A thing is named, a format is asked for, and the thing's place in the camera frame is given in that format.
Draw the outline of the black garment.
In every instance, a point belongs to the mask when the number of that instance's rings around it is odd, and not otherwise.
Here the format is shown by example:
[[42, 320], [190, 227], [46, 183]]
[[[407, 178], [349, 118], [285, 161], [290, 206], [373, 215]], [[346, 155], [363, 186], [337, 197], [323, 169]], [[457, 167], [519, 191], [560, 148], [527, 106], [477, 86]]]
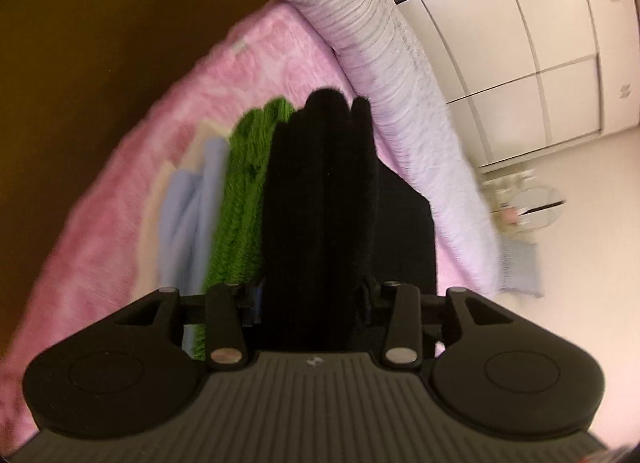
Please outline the black garment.
[[277, 126], [260, 279], [260, 345], [293, 353], [340, 353], [375, 339], [382, 283], [435, 294], [430, 203], [378, 158], [367, 99], [320, 89]]

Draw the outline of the green folded cloth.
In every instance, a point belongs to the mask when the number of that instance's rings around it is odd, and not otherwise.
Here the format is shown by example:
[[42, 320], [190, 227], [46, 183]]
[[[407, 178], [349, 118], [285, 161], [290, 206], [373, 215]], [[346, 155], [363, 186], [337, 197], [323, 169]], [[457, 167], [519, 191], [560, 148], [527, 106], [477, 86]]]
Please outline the green folded cloth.
[[224, 177], [224, 196], [213, 234], [203, 292], [205, 324], [198, 329], [194, 355], [204, 360], [222, 346], [217, 333], [235, 326], [232, 284], [252, 283], [260, 269], [262, 194], [274, 131], [288, 123], [294, 106], [284, 98], [252, 108], [235, 126]]

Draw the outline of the light blue folded cloth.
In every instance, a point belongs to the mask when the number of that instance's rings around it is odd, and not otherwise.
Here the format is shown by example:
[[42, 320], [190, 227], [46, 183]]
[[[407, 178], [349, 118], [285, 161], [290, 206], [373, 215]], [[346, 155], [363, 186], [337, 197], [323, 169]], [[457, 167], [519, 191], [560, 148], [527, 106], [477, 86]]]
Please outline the light blue folded cloth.
[[160, 206], [158, 282], [182, 296], [203, 290], [224, 197], [229, 150], [224, 138], [207, 140], [201, 166], [175, 171]]

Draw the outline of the grey pillow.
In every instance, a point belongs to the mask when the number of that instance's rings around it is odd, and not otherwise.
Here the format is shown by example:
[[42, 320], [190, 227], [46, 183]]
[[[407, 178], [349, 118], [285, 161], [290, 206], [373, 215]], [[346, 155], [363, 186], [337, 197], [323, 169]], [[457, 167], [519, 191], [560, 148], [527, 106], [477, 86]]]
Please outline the grey pillow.
[[500, 254], [501, 292], [514, 292], [536, 298], [544, 296], [537, 244], [501, 235]]

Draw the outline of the cream folded cloth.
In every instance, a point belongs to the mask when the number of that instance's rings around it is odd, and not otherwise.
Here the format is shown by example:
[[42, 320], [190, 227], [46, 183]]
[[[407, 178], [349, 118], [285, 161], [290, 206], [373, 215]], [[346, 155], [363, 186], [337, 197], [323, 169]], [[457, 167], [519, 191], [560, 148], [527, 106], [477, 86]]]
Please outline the cream folded cloth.
[[131, 291], [131, 300], [135, 301], [158, 287], [157, 255], [160, 248], [160, 206], [164, 201], [171, 175], [183, 168], [198, 172], [204, 165], [205, 143], [212, 138], [227, 139], [230, 128], [224, 128], [211, 119], [198, 124], [193, 139], [186, 148], [178, 165], [164, 160], [160, 165], [142, 212], [142, 223], [137, 247], [137, 276]]

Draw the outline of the white corner shelf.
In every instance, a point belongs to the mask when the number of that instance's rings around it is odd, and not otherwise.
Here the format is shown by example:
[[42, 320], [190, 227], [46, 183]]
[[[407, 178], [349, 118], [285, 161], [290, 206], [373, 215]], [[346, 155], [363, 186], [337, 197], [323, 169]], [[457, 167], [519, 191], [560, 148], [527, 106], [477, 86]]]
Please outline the white corner shelf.
[[518, 223], [524, 212], [511, 200], [525, 189], [529, 181], [533, 181], [535, 178], [533, 169], [524, 169], [511, 172], [511, 174], [487, 178], [480, 184], [492, 217], [498, 223], [507, 226], [515, 226]]

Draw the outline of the round mirror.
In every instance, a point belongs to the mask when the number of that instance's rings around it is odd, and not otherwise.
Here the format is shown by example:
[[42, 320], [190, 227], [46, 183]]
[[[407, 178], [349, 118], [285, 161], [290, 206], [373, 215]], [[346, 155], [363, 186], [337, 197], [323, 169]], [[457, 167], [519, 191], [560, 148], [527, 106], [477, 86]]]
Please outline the round mirror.
[[566, 198], [551, 186], [533, 186], [511, 197], [508, 205], [516, 210], [518, 231], [530, 232], [550, 226], [562, 215]]

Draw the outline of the pink floral blanket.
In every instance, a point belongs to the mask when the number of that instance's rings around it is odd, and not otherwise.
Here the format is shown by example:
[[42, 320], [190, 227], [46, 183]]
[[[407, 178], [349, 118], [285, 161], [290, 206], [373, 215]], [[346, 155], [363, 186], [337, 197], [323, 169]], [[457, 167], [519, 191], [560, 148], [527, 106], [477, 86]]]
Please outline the pink floral blanket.
[[[178, 165], [204, 119], [232, 129], [251, 108], [277, 97], [301, 105], [320, 87], [356, 94], [334, 50], [296, 7], [267, 4], [235, 25], [122, 139], [70, 211], [1, 359], [3, 454], [37, 430], [22, 393], [29, 362], [131, 298], [143, 207], [163, 161]], [[375, 139], [381, 160], [401, 175], [378, 131]], [[472, 283], [436, 233], [439, 253], [456, 266], [454, 279]]]

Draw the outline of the grey striped duvet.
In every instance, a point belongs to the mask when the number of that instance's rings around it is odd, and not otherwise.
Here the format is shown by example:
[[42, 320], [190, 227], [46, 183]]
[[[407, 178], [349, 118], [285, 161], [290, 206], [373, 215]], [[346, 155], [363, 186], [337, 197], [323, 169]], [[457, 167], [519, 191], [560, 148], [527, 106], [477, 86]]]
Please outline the grey striped duvet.
[[393, 0], [284, 0], [334, 50], [370, 101], [401, 175], [430, 201], [436, 230], [478, 293], [500, 287], [497, 231], [416, 34]]

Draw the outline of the cream sliding wardrobe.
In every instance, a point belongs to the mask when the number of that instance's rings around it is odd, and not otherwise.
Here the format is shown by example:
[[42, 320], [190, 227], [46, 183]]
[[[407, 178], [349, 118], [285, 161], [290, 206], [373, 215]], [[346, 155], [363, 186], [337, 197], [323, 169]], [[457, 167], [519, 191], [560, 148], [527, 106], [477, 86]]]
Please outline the cream sliding wardrobe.
[[639, 0], [393, 0], [491, 171], [639, 123]]

